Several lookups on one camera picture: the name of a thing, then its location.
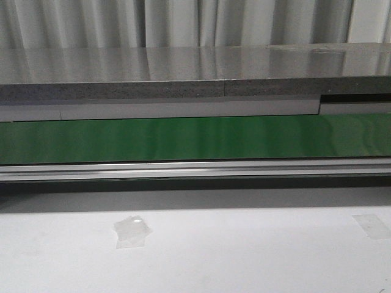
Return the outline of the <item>aluminium conveyor front rail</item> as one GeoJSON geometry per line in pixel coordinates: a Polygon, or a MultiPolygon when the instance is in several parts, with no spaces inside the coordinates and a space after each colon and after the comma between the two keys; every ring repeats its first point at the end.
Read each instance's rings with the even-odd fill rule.
{"type": "Polygon", "coordinates": [[[253,161],[9,165],[1,167],[2,182],[388,174],[390,174],[390,159],[386,157],[357,159],[278,159],[253,161]]]}

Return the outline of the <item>clear tape strip right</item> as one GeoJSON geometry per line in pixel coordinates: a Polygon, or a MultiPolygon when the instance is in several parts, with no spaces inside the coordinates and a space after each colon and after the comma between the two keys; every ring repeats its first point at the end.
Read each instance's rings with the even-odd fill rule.
{"type": "Polygon", "coordinates": [[[390,228],[388,228],[388,226],[377,215],[353,215],[353,219],[359,224],[370,239],[390,239],[390,228]]]}

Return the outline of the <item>white pleated curtain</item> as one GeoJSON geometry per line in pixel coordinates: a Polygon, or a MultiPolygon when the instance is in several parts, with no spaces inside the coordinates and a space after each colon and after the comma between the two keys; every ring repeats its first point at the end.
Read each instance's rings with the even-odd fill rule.
{"type": "Polygon", "coordinates": [[[2,1],[2,48],[388,43],[389,1],[2,1]]]}

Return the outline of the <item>clear tape patch left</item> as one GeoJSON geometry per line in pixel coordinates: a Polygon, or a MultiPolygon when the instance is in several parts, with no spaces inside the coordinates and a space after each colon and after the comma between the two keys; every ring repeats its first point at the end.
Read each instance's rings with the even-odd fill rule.
{"type": "Polygon", "coordinates": [[[117,233],[116,249],[143,247],[146,238],[152,233],[152,229],[139,215],[115,222],[114,231],[117,233]]]}

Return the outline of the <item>grey conveyor back guard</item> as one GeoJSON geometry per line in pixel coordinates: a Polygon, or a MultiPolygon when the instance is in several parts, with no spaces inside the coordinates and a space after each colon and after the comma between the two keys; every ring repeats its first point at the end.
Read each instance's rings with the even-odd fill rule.
{"type": "Polygon", "coordinates": [[[390,94],[262,95],[1,103],[1,121],[385,114],[390,94]]]}

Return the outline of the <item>green conveyor belt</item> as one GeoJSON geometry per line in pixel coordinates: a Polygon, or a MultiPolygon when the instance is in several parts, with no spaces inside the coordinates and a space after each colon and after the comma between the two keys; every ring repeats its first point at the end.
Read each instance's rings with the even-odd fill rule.
{"type": "Polygon", "coordinates": [[[389,114],[1,124],[3,165],[389,155],[389,114]]]}

